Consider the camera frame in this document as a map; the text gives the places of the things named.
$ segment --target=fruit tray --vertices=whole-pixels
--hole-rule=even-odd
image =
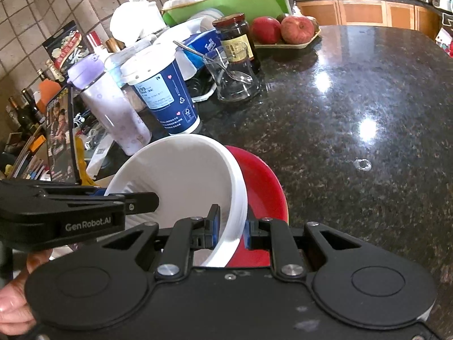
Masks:
[[[318,29],[318,31],[315,33],[315,35],[313,36],[313,38],[309,42],[301,43],[300,45],[288,45],[286,43],[276,43],[276,44],[273,44],[273,45],[261,45],[259,43],[255,43],[255,47],[256,48],[305,48],[309,44],[311,44],[311,42],[313,42],[314,39],[317,36],[319,36],[320,34],[321,34],[321,28]]]

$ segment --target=wooden cabinet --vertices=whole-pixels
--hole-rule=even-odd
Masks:
[[[386,2],[387,26],[415,29],[414,6],[406,3]]]
[[[339,0],[338,6],[342,25],[387,26],[385,1]]]
[[[297,2],[301,13],[313,16],[318,20],[319,25],[340,24],[340,14],[337,0],[316,0]]]
[[[414,8],[415,29],[433,40],[436,39],[439,32],[440,16],[426,7],[415,6]]]

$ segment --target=sauce jar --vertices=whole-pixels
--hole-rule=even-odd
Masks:
[[[250,63],[253,72],[256,74],[261,67],[260,60],[257,56],[255,45],[253,44],[250,34],[249,24],[245,20],[244,13],[231,14],[224,16],[212,22],[216,33],[219,36],[220,42],[225,52],[230,56],[234,54],[237,43],[244,42],[247,45]]]

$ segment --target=circular pad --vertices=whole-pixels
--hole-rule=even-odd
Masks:
[[[99,248],[39,267],[25,294],[35,317],[55,327],[92,330],[125,318],[145,296],[145,272],[127,252]]]
[[[434,281],[423,267],[369,246],[337,251],[318,270],[312,288],[334,317],[371,329],[406,326],[436,299]]]

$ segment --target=purple bottle cap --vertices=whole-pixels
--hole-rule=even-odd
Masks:
[[[67,71],[69,80],[73,85],[83,90],[105,71],[104,63],[98,55],[90,54]]]

